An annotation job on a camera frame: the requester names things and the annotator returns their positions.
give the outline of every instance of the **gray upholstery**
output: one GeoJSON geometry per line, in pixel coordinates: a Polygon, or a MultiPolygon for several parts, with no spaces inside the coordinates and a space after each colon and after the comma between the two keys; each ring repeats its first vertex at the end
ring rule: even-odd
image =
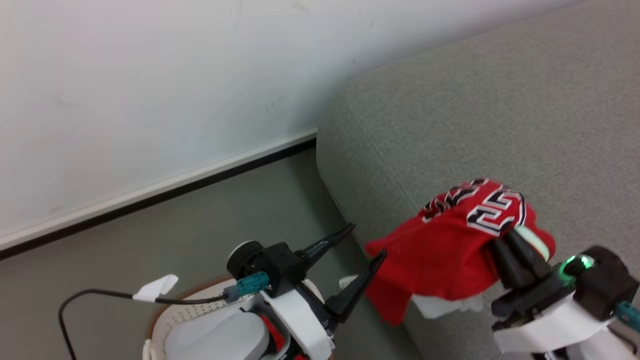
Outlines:
{"type": "MultiPolygon", "coordinates": [[[[525,194],[557,258],[604,243],[640,273],[640,1],[577,4],[351,82],[317,164],[360,243],[486,176],[525,194]]],[[[411,307],[404,324],[426,358],[492,359],[492,322],[411,307]]]]}

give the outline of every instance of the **baseboard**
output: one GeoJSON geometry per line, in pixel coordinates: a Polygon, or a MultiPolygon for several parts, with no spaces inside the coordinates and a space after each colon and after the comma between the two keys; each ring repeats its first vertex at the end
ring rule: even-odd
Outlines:
{"type": "Polygon", "coordinates": [[[245,152],[0,238],[0,259],[42,246],[134,211],[216,183],[315,146],[317,129],[245,152]]]}

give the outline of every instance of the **teal connector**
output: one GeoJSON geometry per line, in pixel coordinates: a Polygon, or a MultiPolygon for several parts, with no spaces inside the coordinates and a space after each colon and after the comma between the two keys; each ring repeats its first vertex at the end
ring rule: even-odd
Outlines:
{"type": "Polygon", "coordinates": [[[236,283],[240,296],[260,292],[269,286],[269,276],[261,271],[240,279],[236,283]]]}
{"type": "Polygon", "coordinates": [[[626,326],[640,332],[640,311],[627,301],[623,301],[616,306],[614,311],[616,318],[620,319],[626,326]]]}

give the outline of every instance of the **white baseboard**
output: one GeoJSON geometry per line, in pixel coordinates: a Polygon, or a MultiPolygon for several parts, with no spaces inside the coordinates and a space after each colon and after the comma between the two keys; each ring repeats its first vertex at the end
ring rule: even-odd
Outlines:
{"type": "Polygon", "coordinates": [[[118,208],[122,208],[123,206],[133,204],[140,200],[147,199],[159,193],[167,192],[169,190],[192,183],[194,181],[204,179],[205,177],[218,174],[220,172],[229,170],[230,168],[238,167],[250,161],[263,158],[267,155],[271,155],[288,147],[292,147],[294,145],[298,145],[299,143],[314,139],[316,137],[316,133],[317,129],[305,131],[304,133],[286,138],[284,140],[280,140],[279,142],[269,144],[259,149],[245,152],[244,154],[234,156],[233,158],[217,162],[215,164],[200,168],[198,170],[194,170],[192,172],[174,177],[169,180],[161,181],[160,183],[142,188],[132,193],[128,193],[127,195],[123,195],[115,199],[111,199],[100,204],[84,208],[82,210],[76,211],[75,213],[59,217],[57,219],[42,223],[40,225],[36,225],[34,227],[30,227],[17,233],[9,234],[0,238],[0,250],[4,250],[20,243],[24,243],[25,241],[29,241],[37,237],[52,233],[53,231],[64,229],[65,227],[78,224],[82,221],[97,217],[118,208]]]}

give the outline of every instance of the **laundry basket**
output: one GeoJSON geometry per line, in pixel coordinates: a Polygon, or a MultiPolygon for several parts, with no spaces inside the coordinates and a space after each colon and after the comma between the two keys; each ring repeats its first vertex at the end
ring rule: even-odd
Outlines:
{"type": "MultiPolygon", "coordinates": [[[[322,295],[314,283],[304,280],[305,285],[321,299],[322,295]]],[[[178,299],[195,300],[222,295],[224,288],[235,285],[236,280],[230,275],[219,277],[179,295],[178,299]]],[[[235,302],[227,304],[225,301],[211,302],[198,305],[167,305],[154,315],[147,329],[147,339],[143,347],[143,360],[166,360],[165,341],[171,330],[178,324],[187,322],[213,311],[226,307],[238,306],[253,295],[245,295],[235,302]]]]}

